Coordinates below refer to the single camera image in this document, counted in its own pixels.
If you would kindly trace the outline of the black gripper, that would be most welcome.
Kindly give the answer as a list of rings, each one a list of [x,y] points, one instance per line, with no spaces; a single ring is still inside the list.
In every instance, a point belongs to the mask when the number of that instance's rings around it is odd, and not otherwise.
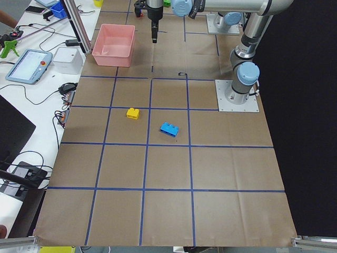
[[[147,16],[151,20],[152,43],[157,43],[158,21],[163,17],[163,0],[147,0]]]

